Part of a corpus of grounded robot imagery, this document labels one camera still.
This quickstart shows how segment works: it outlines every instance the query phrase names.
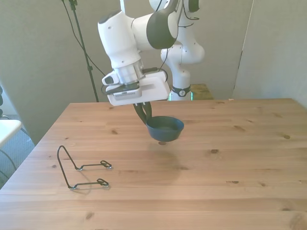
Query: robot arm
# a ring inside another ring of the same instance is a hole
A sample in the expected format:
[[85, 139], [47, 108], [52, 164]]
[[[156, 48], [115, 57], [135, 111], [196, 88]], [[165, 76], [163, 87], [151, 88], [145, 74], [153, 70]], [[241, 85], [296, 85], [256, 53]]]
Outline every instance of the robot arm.
[[98, 23], [101, 41], [113, 71], [103, 78], [114, 106], [166, 99], [164, 72], [145, 74], [139, 52], [170, 48], [178, 36], [183, 0], [168, 0], [162, 10], [133, 19], [114, 12]]

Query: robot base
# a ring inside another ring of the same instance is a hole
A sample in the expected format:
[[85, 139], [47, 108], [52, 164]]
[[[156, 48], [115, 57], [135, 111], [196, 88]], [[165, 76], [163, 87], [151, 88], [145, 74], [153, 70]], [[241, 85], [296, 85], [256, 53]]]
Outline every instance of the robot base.
[[193, 93], [190, 91], [184, 97], [179, 97], [177, 93], [171, 91], [169, 101], [193, 101]]

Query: floor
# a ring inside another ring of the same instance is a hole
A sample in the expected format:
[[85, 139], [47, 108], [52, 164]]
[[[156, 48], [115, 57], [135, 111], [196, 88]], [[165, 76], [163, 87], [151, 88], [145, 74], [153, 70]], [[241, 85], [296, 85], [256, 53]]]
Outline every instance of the floor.
[[[8, 115], [9, 118], [14, 120], [20, 120], [17, 115]], [[19, 167], [21, 163], [26, 159], [30, 152], [34, 149], [32, 140], [22, 131], [18, 131], [15, 136], [10, 139], [2, 148], [14, 161], [16, 167]], [[14, 173], [14, 168], [9, 159], [0, 152], [0, 170], [4, 172], [8, 177], [11, 177]], [[7, 182], [7, 178], [0, 174], [0, 189]]]

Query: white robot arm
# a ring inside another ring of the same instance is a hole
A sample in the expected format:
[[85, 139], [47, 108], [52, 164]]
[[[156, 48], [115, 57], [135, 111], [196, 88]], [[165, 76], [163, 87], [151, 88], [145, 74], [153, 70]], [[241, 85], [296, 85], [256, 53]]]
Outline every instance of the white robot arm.
[[168, 98], [166, 72], [146, 74], [141, 51], [170, 48], [178, 36], [182, 0], [168, 0], [163, 9], [133, 19], [123, 11], [112, 13], [98, 23], [101, 41], [113, 71], [103, 78], [106, 93], [114, 106]]
[[[118, 11], [98, 23], [113, 68], [102, 82], [114, 106], [169, 97], [167, 73], [143, 67], [139, 53], [152, 49], [161, 49], [162, 60], [171, 68], [171, 100], [191, 99], [190, 74], [181, 64], [199, 63], [204, 58], [204, 49], [196, 42], [191, 29], [197, 20], [191, 14], [199, 10], [199, 0], [150, 0], [150, 4], [155, 13], [133, 19]], [[176, 40], [182, 45], [174, 45]]]

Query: white panel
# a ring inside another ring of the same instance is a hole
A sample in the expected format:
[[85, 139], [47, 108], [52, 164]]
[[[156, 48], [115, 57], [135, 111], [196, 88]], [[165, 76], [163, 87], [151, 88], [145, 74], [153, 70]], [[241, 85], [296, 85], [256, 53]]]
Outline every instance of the white panel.
[[234, 97], [307, 107], [307, 1], [255, 0]]

